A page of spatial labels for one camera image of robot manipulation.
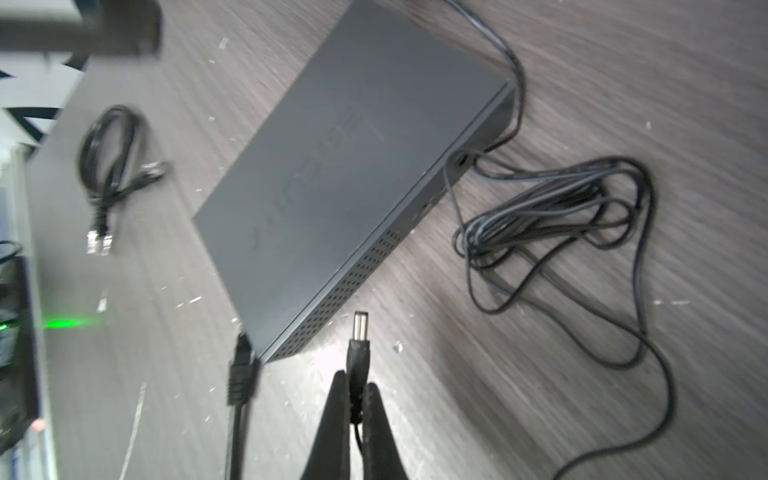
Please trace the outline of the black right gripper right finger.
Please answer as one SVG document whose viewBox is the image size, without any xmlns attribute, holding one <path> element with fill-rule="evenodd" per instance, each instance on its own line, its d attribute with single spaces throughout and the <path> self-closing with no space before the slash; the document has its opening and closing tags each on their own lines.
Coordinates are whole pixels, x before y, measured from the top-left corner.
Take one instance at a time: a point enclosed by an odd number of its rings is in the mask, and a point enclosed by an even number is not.
<svg viewBox="0 0 768 480">
<path fill-rule="evenodd" d="M 365 480 L 408 480 L 378 386 L 362 397 L 362 460 Z"/>
</svg>

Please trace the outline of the black power adapter with cord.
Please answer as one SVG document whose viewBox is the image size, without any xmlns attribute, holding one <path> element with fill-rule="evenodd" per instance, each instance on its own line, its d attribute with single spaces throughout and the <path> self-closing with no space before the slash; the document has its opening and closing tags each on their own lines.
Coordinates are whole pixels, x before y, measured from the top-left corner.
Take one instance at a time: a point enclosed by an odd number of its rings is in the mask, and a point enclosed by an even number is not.
<svg viewBox="0 0 768 480">
<path fill-rule="evenodd" d="M 678 395 L 673 369 L 649 335 L 644 299 L 643 265 L 658 210 L 658 197 L 647 166 L 632 157 L 606 156 L 567 168 L 530 171 L 494 156 L 494 151 L 519 133 L 526 106 L 524 67 L 510 45 L 462 1 L 450 7 L 469 22 L 504 57 L 519 85 L 519 105 L 512 130 L 484 149 L 464 148 L 473 171 L 492 181 L 530 183 L 530 188 L 470 219 L 462 210 L 443 170 L 442 187 L 452 205 L 457 228 L 451 247 L 463 261 L 466 288 L 474 307 L 486 315 L 500 315 L 518 304 L 526 305 L 555 323 L 592 362 L 613 371 L 630 371 L 653 356 L 665 385 L 665 409 L 648 433 L 624 443 L 584 452 L 559 467 L 554 478 L 564 479 L 578 467 L 647 447 L 671 427 L 677 413 Z M 628 325 L 593 303 L 555 274 L 549 264 L 579 241 L 597 250 L 611 251 L 630 240 L 637 246 L 631 270 L 632 298 L 636 320 Z M 526 291 L 542 278 L 581 309 L 623 331 L 635 341 L 626 360 L 613 361 L 590 349 L 547 305 L 527 297 Z"/>
</svg>

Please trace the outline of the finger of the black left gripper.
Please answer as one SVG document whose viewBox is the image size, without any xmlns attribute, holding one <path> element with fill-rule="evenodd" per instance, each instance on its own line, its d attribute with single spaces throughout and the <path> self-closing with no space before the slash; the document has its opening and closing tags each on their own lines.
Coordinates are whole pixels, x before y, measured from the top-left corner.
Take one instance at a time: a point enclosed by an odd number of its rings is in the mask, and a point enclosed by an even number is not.
<svg viewBox="0 0 768 480">
<path fill-rule="evenodd" d="M 156 1 L 3 1 L 1 50 L 113 57 L 156 55 L 163 13 Z"/>
</svg>

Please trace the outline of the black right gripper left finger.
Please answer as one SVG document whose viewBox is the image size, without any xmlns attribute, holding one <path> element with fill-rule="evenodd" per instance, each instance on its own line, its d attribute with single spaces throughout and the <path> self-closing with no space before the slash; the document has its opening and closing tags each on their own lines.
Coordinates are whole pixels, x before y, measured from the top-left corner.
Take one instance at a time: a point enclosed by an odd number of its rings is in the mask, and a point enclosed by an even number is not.
<svg viewBox="0 0 768 480">
<path fill-rule="evenodd" d="M 350 398 L 344 370 L 335 373 L 302 480 L 350 479 Z"/>
</svg>

